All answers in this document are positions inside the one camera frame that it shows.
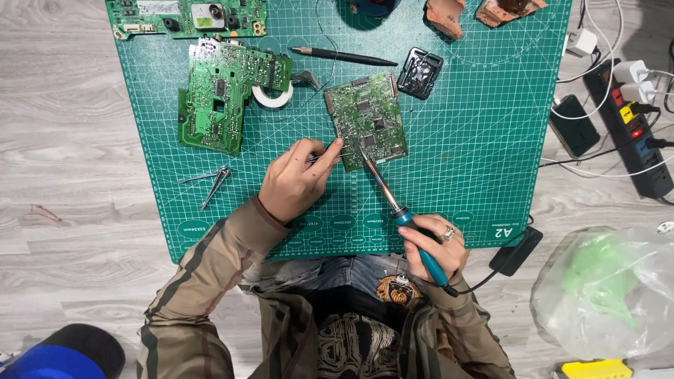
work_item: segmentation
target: green circuit board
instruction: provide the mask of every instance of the green circuit board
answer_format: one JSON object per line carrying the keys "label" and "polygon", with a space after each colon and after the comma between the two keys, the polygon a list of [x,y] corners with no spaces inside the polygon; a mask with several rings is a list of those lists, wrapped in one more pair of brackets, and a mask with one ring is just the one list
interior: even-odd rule
{"label": "green circuit board", "polygon": [[335,135],[344,138],[342,153],[354,153],[342,157],[346,171],[363,167],[358,145],[377,163],[407,155],[393,74],[382,72],[329,88],[325,98]]}
{"label": "green circuit board", "polygon": [[259,37],[267,34],[267,0],[106,0],[115,38],[134,34]]}
{"label": "green circuit board", "polygon": [[178,141],[238,154],[253,86],[287,91],[292,68],[284,54],[199,38],[189,47],[189,88],[178,91]]}

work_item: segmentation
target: plastic bag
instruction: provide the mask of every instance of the plastic bag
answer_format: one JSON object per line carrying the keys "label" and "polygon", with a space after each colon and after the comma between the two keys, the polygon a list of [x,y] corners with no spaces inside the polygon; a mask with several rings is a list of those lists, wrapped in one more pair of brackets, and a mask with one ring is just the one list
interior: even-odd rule
{"label": "plastic bag", "polygon": [[652,353],[674,339],[674,233],[581,232],[534,289],[537,322],[579,359]]}

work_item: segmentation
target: cutting mat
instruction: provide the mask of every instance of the cutting mat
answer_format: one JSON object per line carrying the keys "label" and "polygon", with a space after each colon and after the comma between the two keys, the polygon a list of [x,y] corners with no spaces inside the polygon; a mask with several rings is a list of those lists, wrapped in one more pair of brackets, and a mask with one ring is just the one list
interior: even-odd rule
{"label": "cutting mat", "polygon": [[[332,49],[320,22],[340,51],[401,65],[412,47],[442,56],[445,65],[428,100],[400,94],[410,155],[379,169],[399,202],[416,213],[444,215],[460,226],[468,247],[501,246],[526,225],[571,7],[570,0],[550,0],[534,15],[492,29],[473,18],[479,3],[466,0],[458,41],[423,20],[421,0],[404,0],[383,21],[353,15],[341,1],[269,1],[268,35],[242,38],[275,52],[296,45]],[[146,35],[116,43],[173,262],[213,222],[255,195],[270,161],[292,142],[334,138],[322,93],[296,88],[283,109],[261,109],[254,100],[247,105],[239,156],[182,147],[177,89],[187,87],[188,46],[195,40]],[[289,55],[296,71],[311,68],[328,86],[383,71]],[[392,71],[398,75],[400,66]],[[221,166],[232,167],[233,174],[200,212],[212,180],[176,181]],[[295,221],[272,256],[401,252],[388,213],[369,174],[345,173],[339,165],[326,195]]]}

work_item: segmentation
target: silver ring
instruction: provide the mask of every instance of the silver ring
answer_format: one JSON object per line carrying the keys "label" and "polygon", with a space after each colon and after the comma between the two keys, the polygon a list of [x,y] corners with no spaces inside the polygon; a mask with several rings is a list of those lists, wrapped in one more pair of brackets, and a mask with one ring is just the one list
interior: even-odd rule
{"label": "silver ring", "polygon": [[437,237],[440,238],[442,241],[447,242],[452,237],[456,234],[456,229],[447,225],[447,231],[445,233],[442,233],[442,235],[438,235]]}

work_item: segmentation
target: hand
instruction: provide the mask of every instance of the hand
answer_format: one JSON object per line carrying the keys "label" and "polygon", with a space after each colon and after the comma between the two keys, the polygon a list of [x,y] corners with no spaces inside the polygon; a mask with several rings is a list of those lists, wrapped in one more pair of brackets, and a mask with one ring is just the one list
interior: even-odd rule
{"label": "hand", "polygon": [[[334,140],[327,150],[323,142],[311,138],[296,141],[267,168],[257,196],[262,206],[284,224],[302,214],[325,192],[343,145],[342,138]],[[304,163],[312,153],[321,157],[314,163]]]}
{"label": "hand", "polygon": [[447,231],[447,226],[456,229],[456,234],[449,241],[439,244],[418,231],[406,227],[398,228],[400,235],[405,238],[405,253],[412,275],[427,282],[435,283],[426,266],[421,262],[417,246],[426,250],[428,254],[435,258],[448,278],[452,277],[454,271],[463,268],[468,258],[468,250],[464,247],[463,236],[457,227],[437,214],[424,214],[423,216],[417,214],[412,217],[412,220],[420,228],[428,229],[435,235],[443,235]]}

